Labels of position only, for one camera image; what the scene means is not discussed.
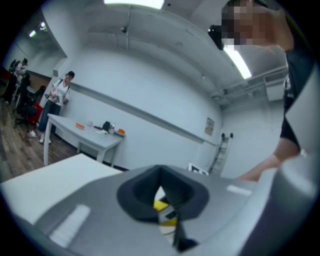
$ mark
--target gray surface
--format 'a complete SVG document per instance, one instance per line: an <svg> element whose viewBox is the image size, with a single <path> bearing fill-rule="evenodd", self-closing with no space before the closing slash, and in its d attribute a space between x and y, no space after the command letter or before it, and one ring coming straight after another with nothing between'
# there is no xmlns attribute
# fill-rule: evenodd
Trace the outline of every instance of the gray surface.
<svg viewBox="0 0 320 256"><path fill-rule="evenodd" d="M187 237L198 243L205 242L227 225L246 203L248 196L228 192L227 186L234 184L253 190L256 185L254 182L210 177L170 167L202 183L209 190L209 202L200 216L182 223ZM76 205L83 204L91 208L91 214L68 247L69 251L86 256L102 256L106 253L121 256L128 255L128 252L130 255L177 255L178 252L160 233L157 224L132 219L118 203L118 188L147 169L148 167L127 171L82 187L45 213L35 224L36 227L50 235Z"/></svg>
<svg viewBox="0 0 320 256"><path fill-rule="evenodd" d="M94 146L96 149L108 150L123 140L123 137L116 134L97 133L99 131L98 129L88 127L85 123L82 123L85 126L84 130L79 129L76 127L76 123L79 121L70 118L54 114L48 114L48 116L54 125L58 124L57 126L60 126L67 132L81 138L84 142Z"/></svg>

